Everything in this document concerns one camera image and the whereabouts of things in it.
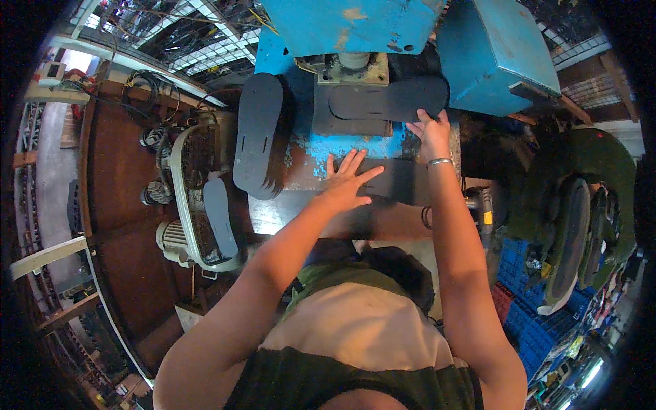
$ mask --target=fluorescent light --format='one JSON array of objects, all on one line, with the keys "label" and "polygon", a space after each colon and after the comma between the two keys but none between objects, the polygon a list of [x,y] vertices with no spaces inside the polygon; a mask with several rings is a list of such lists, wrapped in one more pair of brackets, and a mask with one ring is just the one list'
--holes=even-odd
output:
[{"label": "fluorescent light", "polygon": [[602,368],[603,363],[604,363],[603,360],[600,360],[600,361],[597,362],[597,364],[592,368],[592,370],[590,370],[590,372],[588,373],[588,376],[583,381],[583,384],[581,385],[581,388],[588,387],[588,384],[590,384],[590,382],[592,382],[592,379],[594,379],[594,377],[597,375],[597,373],[599,373],[599,369]]}]

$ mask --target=left hand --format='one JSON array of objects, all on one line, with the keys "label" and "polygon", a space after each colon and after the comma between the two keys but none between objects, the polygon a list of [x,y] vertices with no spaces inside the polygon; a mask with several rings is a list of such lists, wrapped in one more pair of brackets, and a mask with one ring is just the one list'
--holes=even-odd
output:
[{"label": "left hand", "polygon": [[356,171],[366,155],[367,150],[360,152],[355,149],[351,150],[340,164],[338,171],[335,171],[335,158],[332,154],[328,155],[326,181],[323,193],[317,199],[324,202],[336,213],[350,211],[361,205],[370,204],[371,198],[368,196],[359,197],[358,189],[367,181],[385,171],[385,168],[376,167],[356,175]]}]

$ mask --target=stack of foam soles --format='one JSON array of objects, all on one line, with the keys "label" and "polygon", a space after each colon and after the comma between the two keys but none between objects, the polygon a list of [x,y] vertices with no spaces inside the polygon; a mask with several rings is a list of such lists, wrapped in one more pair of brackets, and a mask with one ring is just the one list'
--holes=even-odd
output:
[{"label": "stack of foam soles", "polygon": [[[449,87],[436,75],[414,77],[387,87],[315,85],[315,113],[333,118],[335,126],[326,130],[338,134],[362,124],[362,129],[375,129],[383,134],[387,121],[418,121],[417,108],[431,116],[446,106]],[[291,134],[290,97],[280,80],[267,73],[252,76],[241,93],[239,125],[233,180],[250,196],[273,199],[282,189],[282,171],[289,135]],[[403,159],[366,159],[361,170],[384,165],[388,172],[376,177],[365,187],[365,194],[379,195],[409,205],[426,205],[427,190],[420,179],[422,165]]]}]

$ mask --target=black insole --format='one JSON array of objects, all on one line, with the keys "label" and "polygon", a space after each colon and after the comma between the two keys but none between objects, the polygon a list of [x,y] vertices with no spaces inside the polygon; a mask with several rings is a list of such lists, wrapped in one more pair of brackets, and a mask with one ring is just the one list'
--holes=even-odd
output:
[{"label": "black insole", "polygon": [[218,250],[222,256],[232,258],[239,249],[230,227],[228,193],[221,178],[207,181],[203,187],[203,202],[205,203],[205,212],[212,226]]},{"label": "black insole", "polygon": [[280,80],[258,73],[244,84],[239,99],[239,123],[233,181],[257,199],[271,199],[279,193],[269,175],[269,161],[276,127],[283,105]]},{"label": "black insole", "polygon": [[365,158],[358,174],[380,165],[385,171],[364,184],[360,195],[378,195],[406,205],[430,205],[426,165],[399,158]]},{"label": "black insole", "polygon": [[338,86],[314,83],[314,115],[312,132],[318,135],[381,135],[384,136],[387,121],[380,119],[342,119],[330,110],[328,98]]},{"label": "black insole", "polygon": [[437,75],[414,77],[387,87],[341,85],[329,97],[332,113],[342,119],[419,121],[417,109],[435,118],[449,102],[449,86]]}]

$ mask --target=metal cylinder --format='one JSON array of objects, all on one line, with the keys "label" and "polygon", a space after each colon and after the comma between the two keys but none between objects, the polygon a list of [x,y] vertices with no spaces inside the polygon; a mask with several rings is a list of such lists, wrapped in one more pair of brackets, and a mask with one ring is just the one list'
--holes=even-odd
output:
[{"label": "metal cylinder", "polygon": [[337,57],[342,66],[351,70],[360,70],[369,63],[368,52],[340,52]]}]

